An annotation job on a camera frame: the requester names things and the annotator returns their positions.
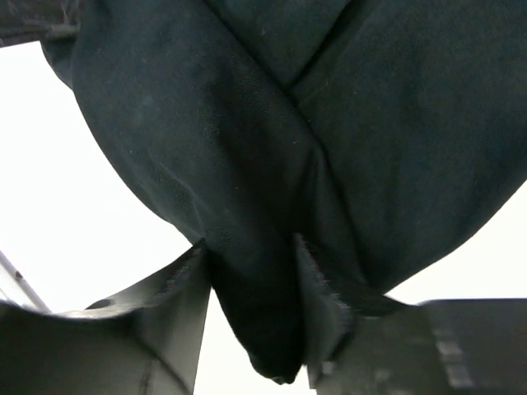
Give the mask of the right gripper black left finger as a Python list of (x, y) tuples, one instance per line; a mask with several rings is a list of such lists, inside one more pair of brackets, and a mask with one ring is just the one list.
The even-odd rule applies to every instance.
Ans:
[(1, 305), (4, 394), (190, 394), (210, 285), (196, 244), (138, 283), (68, 314)]

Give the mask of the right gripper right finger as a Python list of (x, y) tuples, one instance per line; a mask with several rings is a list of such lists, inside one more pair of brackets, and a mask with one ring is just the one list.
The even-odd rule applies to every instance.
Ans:
[(304, 362), (318, 394), (525, 393), (525, 300), (403, 304), (295, 242)]

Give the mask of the black t shirt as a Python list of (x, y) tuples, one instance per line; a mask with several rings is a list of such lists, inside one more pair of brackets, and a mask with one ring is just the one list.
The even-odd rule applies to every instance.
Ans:
[(383, 293), (526, 180), (523, 1), (2, 2), (2, 46), (34, 41), (276, 383), (305, 363), (302, 253)]

